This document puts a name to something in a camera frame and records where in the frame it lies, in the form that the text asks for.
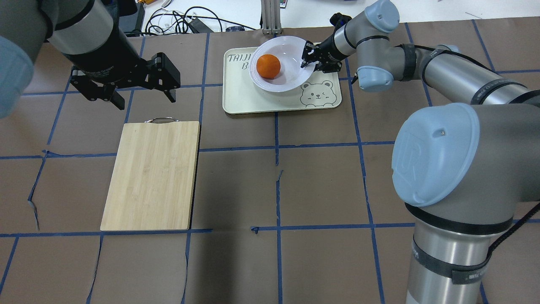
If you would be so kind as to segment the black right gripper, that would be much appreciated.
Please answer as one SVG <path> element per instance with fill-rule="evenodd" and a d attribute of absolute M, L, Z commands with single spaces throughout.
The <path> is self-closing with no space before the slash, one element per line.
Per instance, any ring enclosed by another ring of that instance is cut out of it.
<path fill-rule="evenodd" d="M 315 70 L 323 73 L 339 72 L 342 68 L 343 53 L 338 50 L 334 36 L 328 37 L 319 44 L 306 41 L 302 52 L 300 68 L 316 63 Z"/>

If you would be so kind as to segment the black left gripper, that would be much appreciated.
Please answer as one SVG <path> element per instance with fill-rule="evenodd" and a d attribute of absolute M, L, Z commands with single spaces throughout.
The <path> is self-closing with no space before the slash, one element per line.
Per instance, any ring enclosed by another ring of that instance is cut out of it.
<path fill-rule="evenodd" d="M 116 90 L 141 87 L 159 90 L 170 102 L 177 101 L 181 73 L 163 52 L 145 60 L 129 41 L 108 41 L 92 52 L 70 54 L 70 60 L 74 65 L 70 83 L 87 100 L 101 99 L 124 110 L 125 99 Z"/>

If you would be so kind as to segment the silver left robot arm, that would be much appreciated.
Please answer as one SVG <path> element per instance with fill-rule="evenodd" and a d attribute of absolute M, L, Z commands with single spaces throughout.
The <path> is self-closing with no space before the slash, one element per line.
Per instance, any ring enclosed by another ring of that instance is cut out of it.
<path fill-rule="evenodd" d="M 157 89 L 176 101 L 181 73 L 166 54 L 142 59 L 119 28 L 120 16 L 137 12 L 133 0 L 2 0 L 0 115 L 10 115 L 49 42 L 73 65 L 70 83 L 87 99 L 123 110 L 120 88 Z"/>

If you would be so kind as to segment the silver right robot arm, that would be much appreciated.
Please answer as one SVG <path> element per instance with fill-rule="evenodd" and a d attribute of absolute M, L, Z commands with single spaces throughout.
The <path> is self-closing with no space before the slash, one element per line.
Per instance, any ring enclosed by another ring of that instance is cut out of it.
<path fill-rule="evenodd" d="M 393 185 L 416 223 L 407 304 L 474 304 L 494 250 L 539 211 L 513 223 L 519 202 L 539 201 L 539 90 L 501 77 L 453 46 L 391 47 L 399 25 L 389 0 L 306 42 L 302 65 L 338 72 L 355 54 L 355 81 L 383 92 L 421 80 L 451 101 L 414 112 L 394 142 Z"/>

